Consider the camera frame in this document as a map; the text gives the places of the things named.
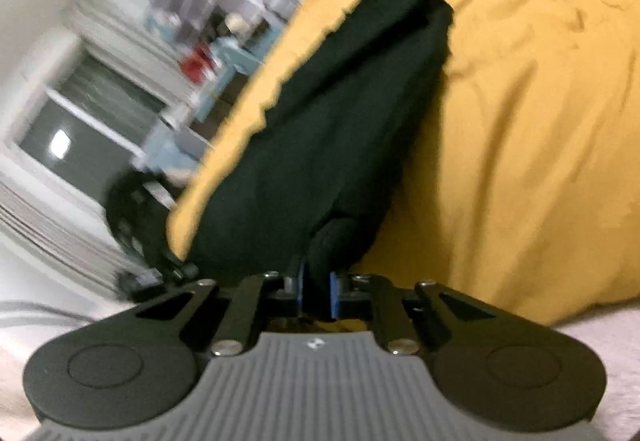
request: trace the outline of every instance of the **triangular cutout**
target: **triangular cutout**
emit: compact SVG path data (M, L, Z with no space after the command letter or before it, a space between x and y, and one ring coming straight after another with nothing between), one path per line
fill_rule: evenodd
M463 322L474 322L476 320L495 318L495 315L492 315L482 309L478 309L477 307L463 302L462 300L459 300L447 293L440 293L440 299L447 305L456 318Z
M157 306L145 309L142 313L138 314L138 317L147 320L173 320L189 303L191 297L193 297L192 293L180 293Z

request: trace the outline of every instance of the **black garment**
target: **black garment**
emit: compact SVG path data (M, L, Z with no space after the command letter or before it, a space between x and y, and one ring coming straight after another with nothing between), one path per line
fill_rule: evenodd
M360 2L211 195L188 258L201 276L234 285L300 257L325 291L330 271L366 253L436 93L451 21L443 0Z

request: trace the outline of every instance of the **metal screw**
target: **metal screw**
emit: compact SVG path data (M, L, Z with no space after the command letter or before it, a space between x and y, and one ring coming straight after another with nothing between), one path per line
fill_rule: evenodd
M242 344L237 340L220 340L211 345L211 352L214 356L235 356L242 352L242 348Z
M420 350L420 345L414 340L409 338L400 338L397 340L391 340L386 348L392 355L409 356L417 354Z

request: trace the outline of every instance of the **yellow bedsheet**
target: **yellow bedsheet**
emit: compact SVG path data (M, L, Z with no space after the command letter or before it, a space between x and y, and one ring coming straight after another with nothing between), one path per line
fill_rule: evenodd
M358 0L306 0L170 216L184 257L279 82ZM540 323L640 294L640 0L447 0L442 101L360 269Z

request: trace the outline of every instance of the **white logo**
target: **white logo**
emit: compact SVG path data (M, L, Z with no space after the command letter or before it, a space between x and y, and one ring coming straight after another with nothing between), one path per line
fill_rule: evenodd
M314 351L322 349L324 347L324 340L322 338L314 338L306 342L306 346Z

